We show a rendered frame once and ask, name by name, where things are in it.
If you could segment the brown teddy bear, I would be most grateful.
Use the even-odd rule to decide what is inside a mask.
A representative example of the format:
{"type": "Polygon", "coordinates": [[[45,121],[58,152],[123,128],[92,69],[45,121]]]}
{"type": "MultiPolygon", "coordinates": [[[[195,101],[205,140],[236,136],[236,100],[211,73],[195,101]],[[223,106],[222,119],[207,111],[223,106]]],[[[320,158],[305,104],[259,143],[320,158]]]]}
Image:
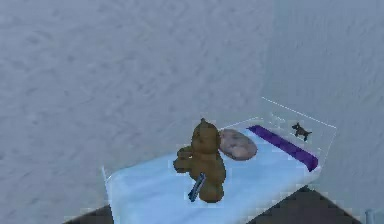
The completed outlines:
{"type": "Polygon", "coordinates": [[[180,148],[173,161],[177,173],[188,173],[195,181],[201,173],[205,174],[199,198],[207,203],[217,203],[224,196],[226,170],[219,153],[220,143],[216,126],[202,118],[194,128],[191,144],[180,148]]]}

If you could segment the pinkish grey pillow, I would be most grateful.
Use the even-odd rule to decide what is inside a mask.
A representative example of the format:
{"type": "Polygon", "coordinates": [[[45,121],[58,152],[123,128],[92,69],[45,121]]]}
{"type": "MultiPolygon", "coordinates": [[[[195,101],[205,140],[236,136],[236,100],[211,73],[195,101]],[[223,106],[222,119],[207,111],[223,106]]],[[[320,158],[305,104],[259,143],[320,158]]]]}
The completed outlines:
{"type": "Polygon", "coordinates": [[[245,134],[235,129],[223,129],[220,135],[220,151],[235,161],[246,161],[253,158],[258,148],[245,134]]]}

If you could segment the blue flat remote control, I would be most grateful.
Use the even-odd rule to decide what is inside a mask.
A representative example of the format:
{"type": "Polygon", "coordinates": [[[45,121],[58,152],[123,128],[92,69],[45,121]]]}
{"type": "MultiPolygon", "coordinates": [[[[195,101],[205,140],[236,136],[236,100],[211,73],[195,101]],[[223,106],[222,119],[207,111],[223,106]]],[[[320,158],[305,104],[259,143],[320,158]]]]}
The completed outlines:
{"type": "Polygon", "coordinates": [[[205,183],[205,180],[206,180],[206,175],[204,173],[200,173],[193,188],[188,193],[188,198],[191,202],[194,202],[196,200],[202,186],[205,183]]]}

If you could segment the pale blue bed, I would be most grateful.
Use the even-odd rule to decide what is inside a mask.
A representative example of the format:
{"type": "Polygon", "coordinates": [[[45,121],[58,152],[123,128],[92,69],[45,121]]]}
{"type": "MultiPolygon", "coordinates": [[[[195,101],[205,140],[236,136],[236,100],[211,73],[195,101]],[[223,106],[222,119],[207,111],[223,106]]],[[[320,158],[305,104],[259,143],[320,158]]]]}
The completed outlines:
{"type": "Polygon", "coordinates": [[[178,174],[168,154],[122,168],[105,178],[114,224],[245,224],[312,182],[321,166],[307,167],[247,129],[258,146],[247,161],[224,160],[227,177],[218,203],[191,202],[194,181],[178,174]]]}

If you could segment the purple bed headboard strip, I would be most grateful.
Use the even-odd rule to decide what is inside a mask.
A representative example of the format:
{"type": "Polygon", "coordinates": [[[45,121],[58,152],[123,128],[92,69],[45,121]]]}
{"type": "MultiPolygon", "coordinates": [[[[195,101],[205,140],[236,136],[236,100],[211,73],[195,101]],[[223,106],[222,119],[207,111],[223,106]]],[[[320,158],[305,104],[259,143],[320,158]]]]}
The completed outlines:
{"type": "Polygon", "coordinates": [[[254,125],[248,127],[248,130],[254,133],[255,135],[259,136],[263,140],[274,145],[275,147],[281,149],[294,159],[303,163],[307,167],[309,172],[312,172],[318,167],[319,160],[316,156],[289,142],[283,137],[267,130],[266,128],[260,125],[254,125]]]}

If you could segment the small dark toy dog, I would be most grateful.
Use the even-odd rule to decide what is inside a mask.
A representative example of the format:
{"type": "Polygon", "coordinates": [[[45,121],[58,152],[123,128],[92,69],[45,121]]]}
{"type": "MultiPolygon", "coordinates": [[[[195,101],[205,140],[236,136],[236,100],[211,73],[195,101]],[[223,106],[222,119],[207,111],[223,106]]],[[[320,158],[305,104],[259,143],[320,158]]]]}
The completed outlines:
{"type": "Polygon", "coordinates": [[[293,125],[292,128],[295,130],[295,136],[302,136],[304,141],[306,141],[311,134],[310,131],[306,131],[299,123],[293,125]]]}

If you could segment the white bed headboard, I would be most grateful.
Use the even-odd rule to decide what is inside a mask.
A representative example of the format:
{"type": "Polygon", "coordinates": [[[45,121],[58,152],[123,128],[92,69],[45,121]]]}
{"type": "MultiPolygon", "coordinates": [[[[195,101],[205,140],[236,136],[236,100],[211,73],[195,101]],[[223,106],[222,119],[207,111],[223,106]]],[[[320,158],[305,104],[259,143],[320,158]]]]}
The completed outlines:
{"type": "Polygon", "coordinates": [[[260,117],[263,125],[295,145],[305,148],[319,159],[327,157],[336,134],[336,127],[312,118],[297,110],[263,97],[260,101],[260,117]],[[309,132],[307,140],[295,136],[293,126],[299,124],[309,132]]]}

